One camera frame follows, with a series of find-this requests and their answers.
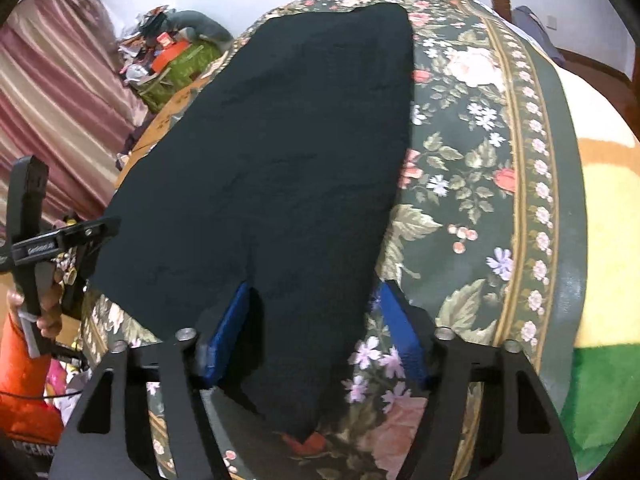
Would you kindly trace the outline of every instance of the green floral tablecloth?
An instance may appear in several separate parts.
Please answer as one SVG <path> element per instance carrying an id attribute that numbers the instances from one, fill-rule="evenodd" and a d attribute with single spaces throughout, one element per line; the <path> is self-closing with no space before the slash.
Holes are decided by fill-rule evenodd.
<path id="1" fill-rule="evenodd" d="M 261 17 L 210 77 L 268 19 L 379 2 L 403 6 L 414 26 L 415 101 L 412 148 L 378 275 L 396 280 L 413 304 L 469 341 L 519 340 L 560 409 L 584 298 L 558 277 L 568 266 L 578 282 L 586 280 L 584 191 L 558 76 L 545 71 L 530 44 L 472 0 L 297 0 Z M 568 214 L 572 227 L 561 231 Z M 559 295 L 562 320 L 554 308 Z M 82 330 L 94 363 L 116 339 L 133 346 L 156 341 L 97 291 L 86 298 Z M 258 430 L 247 430 L 243 440 L 233 436 L 233 423 L 214 416 L 229 471 L 248 480 L 394 480 L 427 396 L 405 377 L 375 294 L 351 364 L 344 416 L 324 420 L 309 442 L 289 442 L 281 455 L 266 437 L 264 447 L 247 444 Z M 159 466 L 174 478 L 161 391 L 157 384 L 148 390 Z M 470 463 L 480 396 L 472 385 L 456 478 Z M 216 411 L 222 401 L 209 400 L 222 416 Z"/>

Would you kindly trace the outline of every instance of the screw head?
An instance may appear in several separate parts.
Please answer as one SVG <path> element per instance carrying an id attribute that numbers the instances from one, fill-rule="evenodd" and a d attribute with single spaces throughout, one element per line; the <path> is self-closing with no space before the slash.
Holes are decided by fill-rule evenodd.
<path id="1" fill-rule="evenodd" d="M 128 345 L 127 345 L 126 341 L 123 341 L 122 339 L 119 339 L 111 347 L 111 353 L 113 353 L 113 354 L 121 354 L 122 352 L 124 352 L 127 349 L 127 346 Z"/>
<path id="2" fill-rule="evenodd" d="M 195 339 L 197 335 L 198 333 L 194 328 L 181 328 L 175 333 L 175 338 L 178 341 L 191 341 L 192 339 Z"/>
<path id="3" fill-rule="evenodd" d="M 510 354 L 518 354 L 522 351 L 522 346 L 520 345 L 520 343 L 513 339 L 507 339 L 507 341 L 503 343 L 503 346 L 504 349 Z"/>
<path id="4" fill-rule="evenodd" d="M 440 341 L 451 341 L 456 336 L 456 333 L 453 332 L 453 330 L 450 329 L 448 326 L 439 326 L 436 329 L 435 334 L 436 334 L 436 338 L 439 339 Z"/>

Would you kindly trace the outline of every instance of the black fabric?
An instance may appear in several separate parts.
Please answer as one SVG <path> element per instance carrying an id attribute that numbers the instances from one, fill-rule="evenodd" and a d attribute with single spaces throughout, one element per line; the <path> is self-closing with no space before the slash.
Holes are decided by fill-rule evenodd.
<path id="1" fill-rule="evenodd" d="M 301 440 L 344 395 L 365 329 L 412 71 L 395 4 L 269 20 L 105 212 L 122 224 L 92 285 L 158 337 L 254 288 L 225 391 Z"/>

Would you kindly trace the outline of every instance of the hand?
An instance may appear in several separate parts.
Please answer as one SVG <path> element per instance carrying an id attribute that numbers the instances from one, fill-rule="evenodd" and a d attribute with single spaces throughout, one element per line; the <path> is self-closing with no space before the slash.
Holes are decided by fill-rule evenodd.
<path id="1" fill-rule="evenodd" d="M 61 296 L 62 286 L 59 283 L 54 283 L 44 296 L 40 298 L 42 315 L 38 318 L 36 325 L 40 329 L 42 336 L 48 339 L 55 339 L 62 330 Z M 24 303 L 24 296 L 15 289 L 12 289 L 6 294 L 6 302 L 9 307 L 11 320 L 19 330 L 22 330 L 18 309 L 20 309 L 20 306 Z"/>

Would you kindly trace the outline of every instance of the orange sleeve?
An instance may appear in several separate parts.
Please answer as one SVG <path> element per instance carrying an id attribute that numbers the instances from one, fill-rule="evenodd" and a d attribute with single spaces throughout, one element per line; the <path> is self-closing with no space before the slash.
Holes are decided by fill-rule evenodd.
<path id="1" fill-rule="evenodd" d="M 7 315 L 0 342 L 0 391 L 42 396 L 50 363 L 51 356 L 29 357 L 24 335 Z"/>
<path id="2" fill-rule="evenodd" d="M 55 446 L 64 429 L 60 413 L 44 400 L 25 400 L 1 392 L 41 397 L 50 356 L 31 359 L 22 332 L 10 317 L 0 342 L 0 428 L 11 438 Z"/>

